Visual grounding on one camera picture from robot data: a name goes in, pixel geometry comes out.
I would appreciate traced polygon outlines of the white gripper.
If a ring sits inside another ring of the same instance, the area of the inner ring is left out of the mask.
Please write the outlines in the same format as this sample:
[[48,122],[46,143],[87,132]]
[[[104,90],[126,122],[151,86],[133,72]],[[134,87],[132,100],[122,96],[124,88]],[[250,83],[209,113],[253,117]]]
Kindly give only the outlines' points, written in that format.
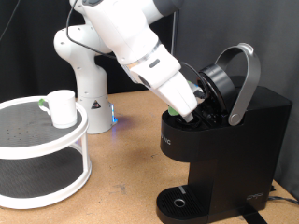
[[191,113],[197,107],[197,100],[188,81],[180,72],[170,77],[154,92],[178,112],[186,122],[193,120]]

